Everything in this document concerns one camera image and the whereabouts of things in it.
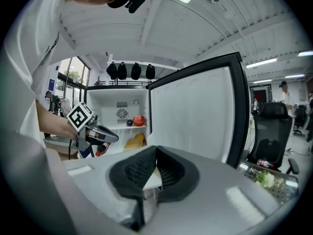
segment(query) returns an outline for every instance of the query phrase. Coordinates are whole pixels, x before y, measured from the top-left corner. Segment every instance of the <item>black office chair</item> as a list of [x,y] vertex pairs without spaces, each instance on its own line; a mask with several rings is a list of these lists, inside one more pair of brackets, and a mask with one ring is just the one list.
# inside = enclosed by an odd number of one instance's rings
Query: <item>black office chair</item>
[[301,134],[304,136],[302,133],[302,128],[305,124],[305,121],[307,119],[307,107],[303,104],[299,105],[294,113],[294,126],[295,128],[293,129],[294,134]]
[[[262,112],[254,117],[255,142],[252,151],[245,150],[242,160],[257,164],[259,159],[270,162],[276,171],[282,165],[287,141],[289,138],[292,117],[288,115],[283,103],[266,103]],[[288,159],[289,174],[299,173],[299,167],[294,159]]]

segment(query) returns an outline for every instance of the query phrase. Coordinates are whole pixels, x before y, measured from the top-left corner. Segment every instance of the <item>tree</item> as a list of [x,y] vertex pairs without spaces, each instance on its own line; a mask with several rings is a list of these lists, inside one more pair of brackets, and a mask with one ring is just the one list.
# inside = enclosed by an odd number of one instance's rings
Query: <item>tree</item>
[[68,77],[70,77],[71,79],[73,79],[74,81],[78,81],[80,83],[80,80],[81,80],[81,77],[80,77],[80,74],[78,73],[78,71],[76,70],[71,70],[69,73],[68,73]]

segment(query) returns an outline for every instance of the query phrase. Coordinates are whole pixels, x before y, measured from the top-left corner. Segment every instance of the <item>refrigerator door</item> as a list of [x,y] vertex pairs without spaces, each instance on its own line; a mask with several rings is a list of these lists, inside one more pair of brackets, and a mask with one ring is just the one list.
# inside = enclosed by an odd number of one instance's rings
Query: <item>refrigerator door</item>
[[249,121],[248,84],[238,52],[181,69],[150,85],[149,145],[236,167]]

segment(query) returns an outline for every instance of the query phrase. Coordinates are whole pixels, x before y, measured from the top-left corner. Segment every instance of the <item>refrigerator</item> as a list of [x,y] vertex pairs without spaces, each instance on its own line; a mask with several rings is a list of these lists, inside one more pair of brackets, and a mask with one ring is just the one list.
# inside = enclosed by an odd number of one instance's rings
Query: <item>refrigerator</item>
[[[119,136],[104,156],[124,151],[128,139],[184,150],[236,167],[249,121],[246,75],[238,52],[176,71],[148,86],[87,87],[84,102],[100,124]],[[142,127],[126,125],[142,115]]]

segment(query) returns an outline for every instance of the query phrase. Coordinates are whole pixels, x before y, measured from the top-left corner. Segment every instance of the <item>white ceiling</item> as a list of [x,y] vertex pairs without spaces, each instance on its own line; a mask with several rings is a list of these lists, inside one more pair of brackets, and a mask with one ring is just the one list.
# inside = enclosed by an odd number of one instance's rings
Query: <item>white ceiling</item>
[[313,72],[312,58],[296,56],[313,48],[283,0],[146,0],[134,14],[126,8],[69,2],[62,25],[53,63],[90,54],[105,70],[106,53],[111,53],[114,60],[183,68],[239,51],[246,65],[273,57],[283,60],[247,69],[248,81]]

